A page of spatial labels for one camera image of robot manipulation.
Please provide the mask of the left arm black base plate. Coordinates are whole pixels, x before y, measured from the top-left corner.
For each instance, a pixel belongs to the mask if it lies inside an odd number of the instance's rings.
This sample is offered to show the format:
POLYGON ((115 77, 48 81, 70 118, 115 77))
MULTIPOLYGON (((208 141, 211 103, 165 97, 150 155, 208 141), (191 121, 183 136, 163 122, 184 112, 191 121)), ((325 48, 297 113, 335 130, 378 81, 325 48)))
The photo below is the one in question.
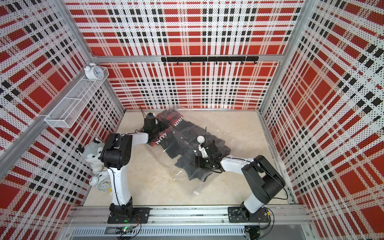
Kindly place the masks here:
POLYGON ((133 208, 133 214, 131 217, 122 216, 114 213, 110 213, 107 223, 108 224, 137 224, 139 221, 141 224, 147 224, 151 208, 133 208))

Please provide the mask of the clear plastic vacuum bag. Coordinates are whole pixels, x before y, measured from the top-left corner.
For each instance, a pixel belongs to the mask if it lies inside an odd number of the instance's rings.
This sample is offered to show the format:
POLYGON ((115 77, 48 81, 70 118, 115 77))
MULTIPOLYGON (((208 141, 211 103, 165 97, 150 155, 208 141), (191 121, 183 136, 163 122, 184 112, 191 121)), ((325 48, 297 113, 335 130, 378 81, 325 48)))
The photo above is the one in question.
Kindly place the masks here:
POLYGON ((150 143, 151 154, 185 194, 197 196, 224 172, 222 158, 239 145, 218 128, 197 125, 176 109, 155 114, 163 128, 150 143))

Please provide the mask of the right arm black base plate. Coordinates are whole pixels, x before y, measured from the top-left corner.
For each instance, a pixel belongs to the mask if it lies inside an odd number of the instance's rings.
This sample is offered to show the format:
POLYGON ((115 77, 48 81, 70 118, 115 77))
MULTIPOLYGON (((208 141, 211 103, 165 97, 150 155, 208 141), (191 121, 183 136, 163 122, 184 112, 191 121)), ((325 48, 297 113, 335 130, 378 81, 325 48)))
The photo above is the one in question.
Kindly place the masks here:
POLYGON ((245 207, 228 207, 230 223, 268 223, 269 214, 265 208, 250 213, 245 207))

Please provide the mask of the red black plaid shirt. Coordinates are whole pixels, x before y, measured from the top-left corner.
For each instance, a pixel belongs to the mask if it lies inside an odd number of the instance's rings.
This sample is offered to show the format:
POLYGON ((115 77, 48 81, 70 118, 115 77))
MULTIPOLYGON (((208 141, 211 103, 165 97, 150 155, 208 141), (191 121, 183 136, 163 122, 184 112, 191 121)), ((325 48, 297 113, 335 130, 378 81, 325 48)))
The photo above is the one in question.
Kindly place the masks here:
POLYGON ((151 146, 158 146, 165 139, 171 128, 177 127, 183 121, 183 115, 176 109, 164 110, 161 113, 155 114, 155 116, 161 121, 159 125, 166 128, 155 134, 154 140, 150 142, 151 146))

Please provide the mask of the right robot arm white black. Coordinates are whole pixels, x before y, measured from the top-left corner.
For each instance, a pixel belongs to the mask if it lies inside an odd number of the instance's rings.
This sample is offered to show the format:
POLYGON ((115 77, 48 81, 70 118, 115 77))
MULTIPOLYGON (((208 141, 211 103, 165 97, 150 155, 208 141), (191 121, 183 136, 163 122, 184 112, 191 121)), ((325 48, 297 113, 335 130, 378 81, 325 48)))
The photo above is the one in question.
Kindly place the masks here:
POLYGON ((246 213, 256 213, 285 188, 284 179, 264 156, 237 158, 224 155, 214 141, 207 143, 204 136, 198 136, 197 142, 199 153, 195 157, 196 167, 217 174, 233 172, 245 177, 252 191, 242 203, 246 213))

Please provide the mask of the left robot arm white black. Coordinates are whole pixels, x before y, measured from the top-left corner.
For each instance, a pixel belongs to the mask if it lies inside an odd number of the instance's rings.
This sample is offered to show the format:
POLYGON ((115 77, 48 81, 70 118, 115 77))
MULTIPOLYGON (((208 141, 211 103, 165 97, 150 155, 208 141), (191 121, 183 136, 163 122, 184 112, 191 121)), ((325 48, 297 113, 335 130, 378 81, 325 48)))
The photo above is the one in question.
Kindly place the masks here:
POLYGON ((126 176, 131 160, 132 148, 156 142, 160 133, 169 128, 167 122, 159 120, 153 113, 144 118, 144 126, 133 133, 110 134, 101 152, 100 159, 110 175, 113 201, 110 205, 111 216, 134 217, 133 198, 128 190, 126 176))

